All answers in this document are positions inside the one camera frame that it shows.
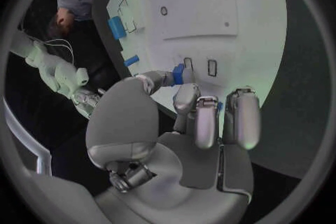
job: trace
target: black background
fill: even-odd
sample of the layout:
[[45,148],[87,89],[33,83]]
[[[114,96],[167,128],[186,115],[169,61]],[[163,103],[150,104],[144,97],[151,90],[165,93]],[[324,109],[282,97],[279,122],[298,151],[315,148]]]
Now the black background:
[[[1,11],[6,2],[7,0],[0,0]],[[295,223],[309,223],[314,219],[319,219],[322,223],[330,222],[336,206],[334,184],[336,184],[336,169],[333,170],[316,199]],[[0,223],[39,223],[38,219],[21,202],[2,170],[0,170],[0,206]]]

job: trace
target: man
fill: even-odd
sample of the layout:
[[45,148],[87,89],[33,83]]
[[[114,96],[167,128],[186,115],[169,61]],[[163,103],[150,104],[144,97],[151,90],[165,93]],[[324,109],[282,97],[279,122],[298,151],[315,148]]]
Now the man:
[[51,38],[66,37],[74,21],[91,20],[91,7],[94,0],[57,0],[58,10],[52,18],[48,35]]

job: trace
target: humanoid robot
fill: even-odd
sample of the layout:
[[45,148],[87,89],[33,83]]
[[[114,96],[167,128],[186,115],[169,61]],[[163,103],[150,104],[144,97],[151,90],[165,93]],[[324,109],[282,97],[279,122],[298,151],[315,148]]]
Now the humanoid robot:
[[[73,101],[89,119],[90,160],[109,172],[111,189],[96,198],[113,223],[238,223],[253,194],[247,150],[260,137],[259,100],[251,87],[227,96],[220,135],[216,96],[202,96],[193,71],[149,71],[125,78],[102,96],[88,91],[88,75],[43,42],[18,32],[12,52],[39,69],[42,80]],[[158,133],[158,110],[150,97],[181,85],[172,97],[173,130]]]

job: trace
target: dark hair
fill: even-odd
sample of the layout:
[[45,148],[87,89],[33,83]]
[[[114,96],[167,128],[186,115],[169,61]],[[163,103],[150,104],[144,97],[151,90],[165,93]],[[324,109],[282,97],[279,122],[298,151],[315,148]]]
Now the dark hair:
[[57,14],[55,14],[48,24],[46,34],[50,39],[59,39],[64,36],[62,32],[62,28],[57,24]]

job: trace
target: blue object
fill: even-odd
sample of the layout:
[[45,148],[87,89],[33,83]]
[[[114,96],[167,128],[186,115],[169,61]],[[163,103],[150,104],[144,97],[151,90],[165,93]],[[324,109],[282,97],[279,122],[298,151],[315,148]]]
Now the blue object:
[[133,56],[133,57],[127,59],[127,60],[124,62],[124,65],[125,65],[126,67],[129,67],[129,66],[132,65],[133,63],[139,62],[139,60],[140,60],[140,59],[139,59],[138,55],[135,55],[135,56]]
[[175,85],[183,84],[183,79],[182,79],[183,70],[184,70],[184,64],[180,63],[178,66],[175,66],[174,70],[172,71]]
[[108,20],[110,29],[112,31],[115,40],[123,38],[126,36],[126,32],[119,16],[115,16]]
[[222,111],[222,109],[223,109],[223,103],[219,102],[218,103],[218,111]]

